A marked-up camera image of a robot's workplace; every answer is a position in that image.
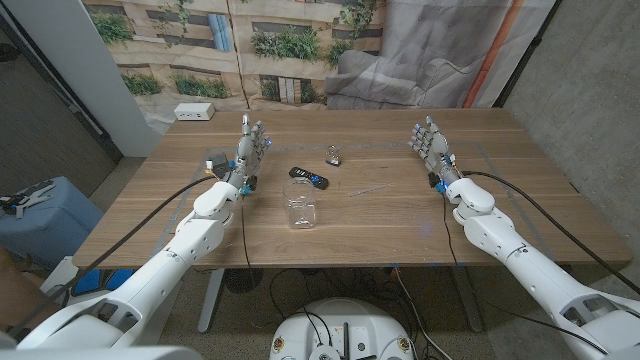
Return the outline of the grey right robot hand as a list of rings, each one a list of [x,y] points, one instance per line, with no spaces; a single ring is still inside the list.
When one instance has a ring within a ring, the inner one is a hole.
[[[449,150],[446,137],[429,115],[426,116],[424,125],[414,126],[408,145],[424,162],[432,188],[444,191],[462,178],[456,169],[455,156]]]

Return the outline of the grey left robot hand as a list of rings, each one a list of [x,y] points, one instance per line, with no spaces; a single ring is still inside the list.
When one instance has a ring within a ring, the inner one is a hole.
[[[234,166],[226,182],[238,189],[243,188],[258,172],[261,160],[271,144],[262,122],[251,124],[249,114],[245,113],[242,116],[241,137],[236,147]]]

